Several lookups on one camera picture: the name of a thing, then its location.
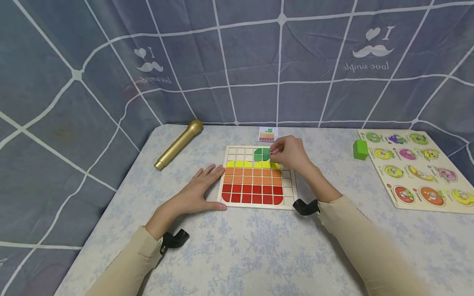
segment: fruit peg puzzle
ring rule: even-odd
[[[358,133],[395,207],[474,214],[473,186],[425,132]]]
[[[227,146],[218,201],[227,206],[293,210],[294,171],[270,161],[270,147]]]

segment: floral tablecloth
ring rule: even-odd
[[[163,171],[153,164],[186,129],[157,127],[87,240],[56,295],[83,295],[155,208],[200,167],[223,163],[227,145],[265,145],[255,126],[205,126]],[[473,295],[474,215],[397,210],[367,158],[355,160],[355,129],[281,127],[304,140],[326,177],[376,223],[433,295]],[[297,175],[300,198],[311,191]],[[209,191],[216,199],[218,186]],[[364,285],[317,217],[295,211],[229,208],[182,217],[190,239],[170,249],[143,295],[363,295]]]

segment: green puzzle piece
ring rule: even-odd
[[[369,148],[367,147],[367,142],[363,140],[356,140],[352,146],[354,151],[354,158],[359,160],[365,160],[369,156]]]
[[[254,152],[254,161],[267,161],[270,159],[270,148],[257,148]]]

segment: blue fabric backdrop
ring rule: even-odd
[[[162,124],[423,130],[474,183],[473,5],[2,1],[1,296],[55,291]]]

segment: black bracket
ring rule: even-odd
[[[302,216],[312,215],[314,213],[319,213],[318,200],[315,199],[311,201],[308,205],[301,199],[297,199],[293,203],[295,210]]]
[[[185,232],[183,229],[180,229],[178,233],[173,236],[171,233],[166,232],[163,234],[163,244],[161,245],[160,253],[162,256],[166,253],[166,251],[171,248],[179,248],[184,245],[184,243],[188,240],[189,234]]]

